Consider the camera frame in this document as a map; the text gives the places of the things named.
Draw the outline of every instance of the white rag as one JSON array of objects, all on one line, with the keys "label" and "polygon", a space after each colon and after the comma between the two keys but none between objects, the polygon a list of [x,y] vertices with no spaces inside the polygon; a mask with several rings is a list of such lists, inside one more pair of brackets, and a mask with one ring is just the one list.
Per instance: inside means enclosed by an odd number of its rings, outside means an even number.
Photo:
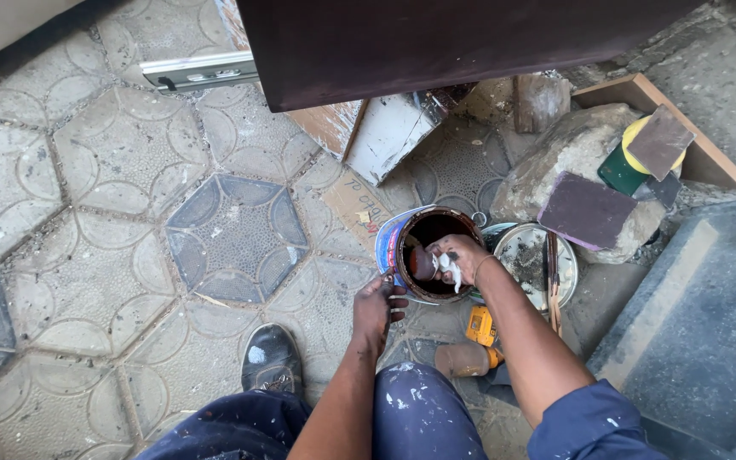
[{"label": "white rag", "polygon": [[454,261],[447,254],[439,256],[439,271],[453,273],[453,281],[456,283],[456,294],[459,294],[459,287],[462,285],[462,272]]}]

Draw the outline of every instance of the shoe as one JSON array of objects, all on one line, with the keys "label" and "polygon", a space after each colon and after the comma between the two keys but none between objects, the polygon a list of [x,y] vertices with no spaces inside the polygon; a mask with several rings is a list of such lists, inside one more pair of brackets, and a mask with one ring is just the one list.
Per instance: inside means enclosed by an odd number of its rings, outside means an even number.
[{"label": "shoe", "polygon": [[304,400],[300,352],[288,329],[268,322],[252,332],[240,383],[243,391],[288,391]]}]

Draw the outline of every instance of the brown sanding pad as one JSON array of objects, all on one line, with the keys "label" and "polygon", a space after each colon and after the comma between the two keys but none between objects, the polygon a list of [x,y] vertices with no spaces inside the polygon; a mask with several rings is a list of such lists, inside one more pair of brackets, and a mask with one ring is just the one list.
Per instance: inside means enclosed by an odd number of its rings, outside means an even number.
[{"label": "brown sanding pad", "polygon": [[605,185],[561,172],[538,223],[588,249],[611,249],[637,205]]},{"label": "brown sanding pad", "polygon": [[627,150],[650,174],[662,181],[696,136],[666,106],[660,104],[629,143]]}]

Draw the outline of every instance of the purple sanding sponge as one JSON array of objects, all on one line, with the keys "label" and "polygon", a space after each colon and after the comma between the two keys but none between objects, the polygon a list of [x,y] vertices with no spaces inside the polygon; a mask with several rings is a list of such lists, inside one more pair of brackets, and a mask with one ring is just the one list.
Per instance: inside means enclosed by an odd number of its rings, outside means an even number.
[{"label": "purple sanding sponge", "polygon": [[588,249],[612,249],[637,205],[617,190],[561,172],[538,213],[538,223]]}]

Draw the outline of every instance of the bracelet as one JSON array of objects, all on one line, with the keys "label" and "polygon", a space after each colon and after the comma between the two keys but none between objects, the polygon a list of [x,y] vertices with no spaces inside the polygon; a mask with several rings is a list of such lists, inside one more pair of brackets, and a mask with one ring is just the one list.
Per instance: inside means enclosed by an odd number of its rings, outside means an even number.
[{"label": "bracelet", "polygon": [[484,261],[487,260],[487,259],[489,259],[490,257],[496,257],[496,256],[494,256],[493,254],[489,254],[489,255],[485,256],[485,258],[482,259],[482,261],[479,262],[478,265],[476,265],[476,270],[474,270],[474,273],[473,273],[473,283],[474,283],[474,285],[476,284],[476,275],[478,275],[478,269],[481,268],[482,267],[482,264],[484,264]]}]

